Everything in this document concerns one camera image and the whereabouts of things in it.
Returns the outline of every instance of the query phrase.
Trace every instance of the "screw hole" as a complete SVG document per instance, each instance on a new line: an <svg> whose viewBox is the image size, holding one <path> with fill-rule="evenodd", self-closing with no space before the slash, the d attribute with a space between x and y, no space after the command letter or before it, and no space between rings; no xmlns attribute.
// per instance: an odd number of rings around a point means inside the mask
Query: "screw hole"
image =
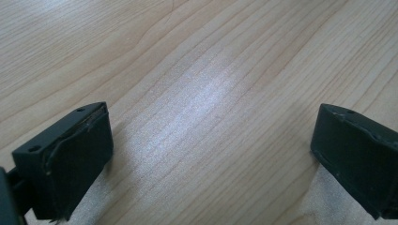
<svg viewBox="0 0 398 225"><path fill-rule="evenodd" d="M40 150L40 148L41 147L39 145L36 145L36 146L33 146L33 147L29 148L27 151L30 152L30 153L37 152L38 150Z"/></svg>

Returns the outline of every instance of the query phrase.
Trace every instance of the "table surface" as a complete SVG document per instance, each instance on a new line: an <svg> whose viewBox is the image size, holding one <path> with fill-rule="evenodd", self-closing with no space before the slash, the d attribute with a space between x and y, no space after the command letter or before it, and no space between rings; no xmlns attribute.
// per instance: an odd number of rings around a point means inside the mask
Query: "table surface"
<svg viewBox="0 0 398 225"><path fill-rule="evenodd" d="M0 21L7 171L62 116L108 103L115 154L68 224L392 223L310 141L323 102L398 130L397 1L3 0Z"/></svg>

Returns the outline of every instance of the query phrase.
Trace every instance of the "light wood surface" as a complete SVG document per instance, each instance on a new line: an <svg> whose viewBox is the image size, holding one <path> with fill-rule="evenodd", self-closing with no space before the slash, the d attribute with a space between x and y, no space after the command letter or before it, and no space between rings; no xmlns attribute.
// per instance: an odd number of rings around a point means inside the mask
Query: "light wood surface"
<svg viewBox="0 0 398 225"><path fill-rule="evenodd" d="M110 109L114 158L68 224L393 223L330 196L309 144L322 102L398 130L397 1L0 2L1 166Z"/></svg>

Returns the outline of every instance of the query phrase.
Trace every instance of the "wooden table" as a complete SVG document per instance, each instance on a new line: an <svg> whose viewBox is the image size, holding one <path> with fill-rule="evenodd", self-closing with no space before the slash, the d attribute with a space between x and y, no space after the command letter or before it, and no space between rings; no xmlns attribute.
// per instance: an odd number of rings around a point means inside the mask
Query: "wooden table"
<svg viewBox="0 0 398 225"><path fill-rule="evenodd" d="M309 144L322 102L398 130L397 1L0 6L0 165L110 109L114 158L69 224L374 223Z"/></svg>

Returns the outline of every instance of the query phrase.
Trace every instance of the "black bracket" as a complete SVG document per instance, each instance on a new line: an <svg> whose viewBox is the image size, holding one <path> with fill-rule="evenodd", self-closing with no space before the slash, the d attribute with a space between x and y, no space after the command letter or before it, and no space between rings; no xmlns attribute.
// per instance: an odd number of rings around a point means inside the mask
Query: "black bracket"
<svg viewBox="0 0 398 225"><path fill-rule="evenodd" d="M377 219L398 218L398 133L351 110L322 104L314 156Z"/></svg>
<svg viewBox="0 0 398 225"><path fill-rule="evenodd" d="M68 220L111 159L114 143L105 102L81 107L12 152L16 167L0 168L0 224Z"/></svg>

